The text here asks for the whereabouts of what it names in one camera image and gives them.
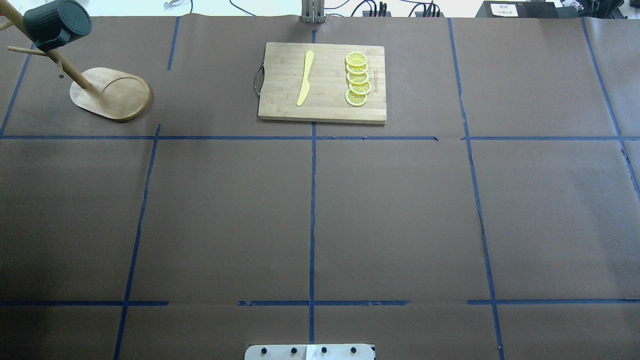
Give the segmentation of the dark teal mug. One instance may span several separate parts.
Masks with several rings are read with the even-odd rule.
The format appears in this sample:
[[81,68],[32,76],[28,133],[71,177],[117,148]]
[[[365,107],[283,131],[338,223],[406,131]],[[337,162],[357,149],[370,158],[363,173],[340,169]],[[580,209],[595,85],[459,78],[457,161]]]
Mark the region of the dark teal mug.
[[43,52],[86,37],[93,30],[89,13],[75,0],[55,0],[29,9],[23,14],[23,26]]

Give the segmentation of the wooden cup storage rack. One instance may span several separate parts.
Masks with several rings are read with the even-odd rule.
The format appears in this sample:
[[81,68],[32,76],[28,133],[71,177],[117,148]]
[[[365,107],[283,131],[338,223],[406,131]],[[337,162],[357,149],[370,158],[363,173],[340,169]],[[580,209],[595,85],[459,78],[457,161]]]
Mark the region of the wooden cup storage rack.
[[[7,0],[2,0],[0,7],[1,13],[7,18],[7,21],[1,25],[1,29],[16,27],[30,39],[23,23],[24,13]],[[80,109],[123,123],[142,114],[150,105],[153,92],[146,80],[141,77],[105,67],[79,71],[62,55],[59,51],[61,47],[43,52],[36,48],[34,41],[32,44],[34,49],[12,46],[7,49],[52,60],[60,78],[65,76],[71,78],[70,98]]]

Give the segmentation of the lemon slice five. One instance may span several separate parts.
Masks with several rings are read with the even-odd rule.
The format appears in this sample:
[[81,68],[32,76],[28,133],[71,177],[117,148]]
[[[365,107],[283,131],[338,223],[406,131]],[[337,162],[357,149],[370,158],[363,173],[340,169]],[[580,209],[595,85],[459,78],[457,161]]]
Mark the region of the lemon slice five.
[[368,95],[358,94],[347,89],[344,94],[345,102],[352,107],[361,107],[368,102]]

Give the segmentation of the lemon slice four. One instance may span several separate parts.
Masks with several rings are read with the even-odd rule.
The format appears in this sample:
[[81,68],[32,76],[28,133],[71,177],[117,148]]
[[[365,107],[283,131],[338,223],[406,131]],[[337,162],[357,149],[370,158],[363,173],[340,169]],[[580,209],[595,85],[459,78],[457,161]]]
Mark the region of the lemon slice four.
[[361,96],[367,96],[371,92],[371,84],[369,81],[364,83],[349,82],[349,91]]

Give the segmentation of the lemon slice three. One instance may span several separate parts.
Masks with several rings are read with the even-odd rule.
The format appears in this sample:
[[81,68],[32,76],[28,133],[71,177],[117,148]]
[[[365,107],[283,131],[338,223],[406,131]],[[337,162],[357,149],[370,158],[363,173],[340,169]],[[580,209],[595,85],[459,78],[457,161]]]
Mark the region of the lemon slice three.
[[346,73],[346,79],[352,85],[363,85],[370,80],[370,75],[366,72],[355,74],[348,71]]

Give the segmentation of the bamboo cutting board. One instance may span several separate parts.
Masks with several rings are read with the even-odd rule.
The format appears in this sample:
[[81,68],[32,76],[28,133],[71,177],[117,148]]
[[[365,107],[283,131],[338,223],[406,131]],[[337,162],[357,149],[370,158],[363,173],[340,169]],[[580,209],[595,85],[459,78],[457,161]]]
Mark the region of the bamboo cutting board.
[[[304,58],[313,50],[310,93],[297,107]],[[345,101],[349,90],[345,55],[359,51],[368,57],[371,92],[360,107]],[[268,42],[263,59],[263,84],[258,118],[274,121],[306,121],[384,125],[387,121],[386,50],[380,46]]]

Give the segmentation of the lemon slice two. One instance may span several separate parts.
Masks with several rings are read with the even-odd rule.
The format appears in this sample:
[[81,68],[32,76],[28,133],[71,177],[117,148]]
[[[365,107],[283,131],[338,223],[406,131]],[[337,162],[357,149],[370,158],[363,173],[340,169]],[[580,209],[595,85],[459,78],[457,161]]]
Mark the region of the lemon slice two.
[[352,66],[350,64],[345,64],[345,68],[350,75],[366,75],[369,71],[368,64],[364,64],[362,66]]

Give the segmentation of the yellow plastic knife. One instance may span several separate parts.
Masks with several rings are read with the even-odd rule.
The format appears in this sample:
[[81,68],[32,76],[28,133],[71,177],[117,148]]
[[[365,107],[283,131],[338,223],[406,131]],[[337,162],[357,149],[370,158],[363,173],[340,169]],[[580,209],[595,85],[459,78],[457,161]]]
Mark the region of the yellow plastic knife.
[[310,73],[314,63],[314,51],[307,50],[304,55],[301,87],[298,93],[296,106],[301,107],[311,91]]

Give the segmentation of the lemon slice one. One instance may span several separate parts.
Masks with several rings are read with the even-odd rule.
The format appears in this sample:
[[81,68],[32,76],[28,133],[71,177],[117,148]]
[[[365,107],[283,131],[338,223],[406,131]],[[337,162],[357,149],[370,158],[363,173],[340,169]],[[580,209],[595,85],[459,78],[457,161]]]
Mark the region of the lemon slice one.
[[352,51],[345,55],[345,64],[351,68],[363,68],[368,64],[368,57],[360,51]]

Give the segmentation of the black box device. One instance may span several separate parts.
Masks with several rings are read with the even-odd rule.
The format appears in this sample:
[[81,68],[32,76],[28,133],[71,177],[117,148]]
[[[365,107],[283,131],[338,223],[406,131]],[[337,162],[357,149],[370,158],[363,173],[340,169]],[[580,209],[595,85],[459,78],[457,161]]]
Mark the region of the black box device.
[[553,2],[527,0],[485,0],[475,18],[558,19]]

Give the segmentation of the aluminium frame post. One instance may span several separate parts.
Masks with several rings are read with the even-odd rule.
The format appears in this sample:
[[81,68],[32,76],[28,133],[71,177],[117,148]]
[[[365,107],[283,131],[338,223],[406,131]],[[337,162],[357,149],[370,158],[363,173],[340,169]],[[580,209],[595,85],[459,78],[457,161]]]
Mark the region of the aluminium frame post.
[[323,24],[326,21],[324,0],[302,0],[300,20],[304,24]]

